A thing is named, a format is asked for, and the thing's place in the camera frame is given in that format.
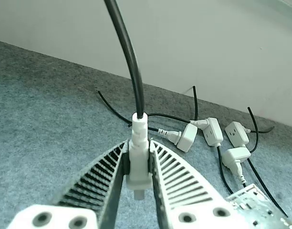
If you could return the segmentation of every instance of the electronic component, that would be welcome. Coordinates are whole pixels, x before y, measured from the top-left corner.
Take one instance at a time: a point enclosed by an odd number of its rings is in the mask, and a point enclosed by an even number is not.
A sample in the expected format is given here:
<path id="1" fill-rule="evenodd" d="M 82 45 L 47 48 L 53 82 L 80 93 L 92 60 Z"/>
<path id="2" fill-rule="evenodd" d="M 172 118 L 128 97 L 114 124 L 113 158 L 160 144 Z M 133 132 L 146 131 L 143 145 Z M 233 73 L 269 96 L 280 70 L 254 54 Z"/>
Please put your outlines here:
<path id="1" fill-rule="evenodd" d="M 245 217 L 250 227 L 262 229 L 292 229 L 292 223 L 282 212 L 251 184 L 226 198 L 234 209 Z"/>

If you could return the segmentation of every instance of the power cord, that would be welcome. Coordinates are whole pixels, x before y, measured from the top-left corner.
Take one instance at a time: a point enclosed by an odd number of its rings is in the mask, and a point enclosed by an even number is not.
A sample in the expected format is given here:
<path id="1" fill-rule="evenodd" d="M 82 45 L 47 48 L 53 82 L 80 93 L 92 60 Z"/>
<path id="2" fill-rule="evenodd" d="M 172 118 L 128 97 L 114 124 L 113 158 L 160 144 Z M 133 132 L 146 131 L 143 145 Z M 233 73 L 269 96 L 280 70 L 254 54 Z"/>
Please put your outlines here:
<path id="1" fill-rule="evenodd" d="M 229 193 L 230 193 L 230 194 L 233 194 L 232 189 L 229 187 L 229 185 L 228 185 L 228 183 L 227 183 L 227 181 L 226 181 L 226 178 L 224 177 L 220 146 L 217 147 L 217 152 L 218 152 L 219 169 L 220 169 L 221 179 L 222 179 L 224 185 L 226 186 L 227 190 L 229 191 Z"/>
<path id="2" fill-rule="evenodd" d="M 252 150 L 249 150 L 250 153 L 253 153 L 253 152 L 257 149 L 257 146 L 258 146 L 258 144 L 259 144 L 260 135 L 259 135 L 259 128 L 258 128 L 258 126 L 257 126 L 257 123 L 256 123 L 256 120 L 255 120 L 255 117 L 254 117 L 254 115 L 253 115 L 252 110 L 251 110 L 250 107 L 248 107 L 248 111 L 249 111 L 249 114 L 250 114 L 250 116 L 251 116 L 251 118 L 252 118 L 252 121 L 253 121 L 253 124 L 254 124 L 254 128 L 255 128 L 255 133 L 256 133 L 255 146 L 254 146 L 254 148 L 253 148 Z"/>
<path id="3" fill-rule="evenodd" d="M 258 131 L 258 127 L 257 127 L 257 123 L 255 121 L 255 117 L 250 109 L 250 107 L 248 107 L 248 111 L 250 113 L 250 116 L 252 118 L 253 124 L 254 124 L 254 128 L 256 131 L 256 142 L 255 142 L 255 146 L 254 148 L 250 151 L 251 153 L 254 152 L 257 149 L 258 143 L 259 143 L 259 131 Z M 288 215 L 286 214 L 286 212 L 281 208 L 281 206 L 276 202 L 276 200 L 274 199 L 274 197 L 271 195 L 270 191 L 267 189 L 265 183 L 263 182 L 262 178 L 260 177 L 259 173 L 257 172 L 256 168 L 254 167 L 254 165 L 252 164 L 252 161 L 250 160 L 250 158 L 247 159 L 251 169 L 253 170 L 255 176 L 257 177 L 257 179 L 259 180 L 260 184 L 262 185 L 262 187 L 264 188 L 264 190 L 266 191 L 266 193 L 268 194 L 269 198 L 271 199 L 271 201 L 275 204 L 275 206 L 281 210 L 281 212 L 288 217 Z"/>
<path id="4" fill-rule="evenodd" d="M 193 86 L 194 92 L 194 102 L 195 102 L 195 119 L 198 120 L 198 100 L 197 100 L 197 93 L 196 93 L 196 86 Z"/>
<path id="5" fill-rule="evenodd" d="M 144 92 L 141 73 L 137 64 L 135 50 L 132 47 L 127 29 L 125 27 L 121 12 L 115 0 L 104 0 L 111 20 L 115 27 L 118 39 L 123 48 L 128 69 L 132 80 L 133 90 L 136 98 L 137 118 L 141 119 L 144 114 Z"/>
<path id="6" fill-rule="evenodd" d="M 274 130 L 274 128 L 275 128 L 275 126 L 272 126 L 272 127 L 268 128 L 267 130 L 263 130 L 263 131 L 259 130 L 259 134 L 267 134 L 267 133 L 271 132 L 272 130 Z"/>
<path id="7" fill-rule="evenodd" d="M 122 116 L 120 113 L 118 113 L 109 103 L 108 101 L 104 98 L 104 96 L 102 95 L 102 93 L 100 91 L 98 91 L 98 94 L 100 95 L 100 97 L 102 98 L 102 100 L 104 101 L 104 103 L 110 108 L 110 110 L 117 116 L 119 117 L 120 119 L 122 119 L 123 121 L 125 121 L 126 123 L 128 124 L 132 124 L 132 122 L 125 118 L 124 116 Z M 151 130 L 151 131 L 155 131 L 155 132 L 158 132 L 159 129 L 157 128 L 153 128 L 153 127 L 148 127 L 148 130 Z"/>
<path id="8" fill-rule="evenodd" d="M 193 92 L 194 92 L 194 103 L 195 103 L 195 118 L 194 120 L 198 119 L 198 99 L 197 99 L 197 93 L 196 93 L 196 87 L 193 86 Z M 187 120 L 185 118 L 180 118 L 180 117 L 176 117 L 173 115 L 169 115 L 169 114 L 163 114 L 163 113 L 150 113 L 148 114 L 148 117 L 150 116 L 160 116 L 160 117 L 165 117 L 165 118 L 170 118 L 170 119 L 174 119 L 183 123 L 190 123 L 190 120 Z"/>

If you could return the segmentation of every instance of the white power plug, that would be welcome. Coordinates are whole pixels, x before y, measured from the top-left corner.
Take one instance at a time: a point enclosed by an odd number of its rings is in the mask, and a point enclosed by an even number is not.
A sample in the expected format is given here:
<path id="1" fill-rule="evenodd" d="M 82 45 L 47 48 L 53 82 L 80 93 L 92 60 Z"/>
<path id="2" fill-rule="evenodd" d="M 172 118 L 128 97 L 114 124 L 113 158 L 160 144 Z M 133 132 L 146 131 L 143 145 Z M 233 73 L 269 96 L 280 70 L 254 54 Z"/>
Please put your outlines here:
<path id="1" fill-rule="evenodd" d="M 190 123 L 187 124 L 178 142 L 177 148 L 184 152 L 187 152 L 195 141 L 197 131 L 198 127 Z"/>
<path id="2" fill-rule="evenodd" d="M 245 146 L 247 143 L 249 143 L 249 138 L 245 130 L 245 127 L 243 127 L 238 122 L 231 122 L 225 128 L 227 136 L 229 137 L 229 140 L 234 147 Z"/>
<path id="3" fill-rule="evenodd" d="M 182 136 L 181 131 L 167 131 L 163 129 L 159 129 L 159 134 L 161 134 L 164 138 L 167 138 L 170 142 L 174 143 L 176 146 Z"/>
<path id="4" fill-rule="evenodd" d="M 239 178 L 242 184 L 246 183 L 246 179 L 242 174 L 241 163 L 247 160 L 247 158 L 250 156 L 251 153 L 246 147 L 228 149 L 225 153 L 222 154 L 222 163 Z"/>
<path id="5" fill-rule="evenodd" d="M 209 146 L 220 146 L 223 135 L 216 118 L 207 118 L 209 125 L 203 130 L 204 138 Z"/>
<path id="6" fill-rule="evenodd" d="M 188 152 L 195 141 L 197 131 L 198 128 L 196 126 L 187 124 L 183 133 L 180 131 L 167 131 L 163 129 L 159 129 L 158 133 L 174 143 L 178 149 L 183 152 Z"/>

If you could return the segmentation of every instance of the gripper jaw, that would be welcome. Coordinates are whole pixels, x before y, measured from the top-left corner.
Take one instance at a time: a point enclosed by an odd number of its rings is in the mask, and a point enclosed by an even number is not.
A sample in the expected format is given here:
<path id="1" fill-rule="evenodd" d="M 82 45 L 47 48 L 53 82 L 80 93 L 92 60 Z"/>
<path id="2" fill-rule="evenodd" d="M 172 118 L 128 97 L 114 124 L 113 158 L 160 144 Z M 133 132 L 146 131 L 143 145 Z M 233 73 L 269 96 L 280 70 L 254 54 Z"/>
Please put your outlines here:
<path id="1" fill-rule="evenodd" d="M 97 157 L 52 200 L 64 207 L 88 208 L 97 215 L 98 228 L 114 228 L 122 188 L 128 140 Z"/>
<path id="2" fill-rule="evenodd" d="M 231 204 L 176 153 L 152 140 L 150 158 L 161 229 L 232 228 L 238 226 L 236 221 L 244 222 Z"/>

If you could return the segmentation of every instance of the white plastic part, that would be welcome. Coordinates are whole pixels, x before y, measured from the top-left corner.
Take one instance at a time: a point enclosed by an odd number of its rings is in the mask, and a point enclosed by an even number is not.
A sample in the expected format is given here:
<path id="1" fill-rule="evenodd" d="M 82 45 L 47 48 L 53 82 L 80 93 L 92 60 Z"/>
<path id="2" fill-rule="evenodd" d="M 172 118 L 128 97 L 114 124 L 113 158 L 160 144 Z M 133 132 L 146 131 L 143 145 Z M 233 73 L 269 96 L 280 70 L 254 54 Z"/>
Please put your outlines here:
<path id="1" fill-rule="evenodd" d="M 223 141 L 223 135 L 216 118 L 207 118 L 209 125 L 203 130 L 204 138 L 209 146 L 218 147 Z"/>
<path id="2" fill-rule="evenodd" d="M 249 228 L 244 217 L 188 162 L 159 142 L 150 144 L 161 228 Z"/>
<path id="3" fill-rule="evenodd" d="M 209 125 L 208 119 L 190 120 L 190 123 L 195 125 L 196 127 L 198 127 L 201 130 L 204 130 Z"/>
<path id="4" fill-rule="evenodd" d="M 251 130 L 250 129 L 247 129 L 247 128 L 245 128 L 244 126 L 242 126 L 243 127 L 243 129 L 245 130 L 245 132 L 248 134 L 248 133 L 251 133 Z"/>
<path id="5" fill-rule="evenodd" d="M 187 124 L 179 140 L 177 148 L 182 150 L 183 152 L 189 151 L 189 149 L 191 148 L 191 146 L 193 145 L 195 141 L 197 131 L 198 131 L 198 127 L 190 123 Z"/>
<path id="6" fill-rule="evenodd" d="M 249 143 L 249 138 L 246 134 L 245 128 L 240 123 L 231 122 L 225 128 L 225 131 L 234 147 L 245 146 L 247 143 Z"/>
<path id="7" fill-rule="evenodd" d="M 138 119 L 137 114 L 132 116 L 132 137 L 129 141 L 130 173 L 126 176 L 129 189 L 136 191 L 135 198 L 141 199 L 144 190 L 152 187 L 151 174 L 148 171 L 149 141 L 148 117 Z"/>
<path id="8" fill-rule="evenodd" d="M 242 184 L 246 183 L 246 179 L 242 174 L 241 163 L 251 156 L 250 151 L 246 147 L 238 147 L 228 149 L 222 154 L 222 163 L 228 167 L 231 172 L 238 177 Z"/>
<path id="9" fill-rule="evenodd" d="M 32 205 L 20 211 L 7 229 L 98 229 L 96 214 L 85 208 Z"/>
<path id="10" fill-rule="evenodd" d="M 158 133 L 167 138 L 170 142 L 174 143 L 175 146 L 178 144 L 182 135 L 181 131 L 167 131 L 163 129 L 159 129 Z"/>

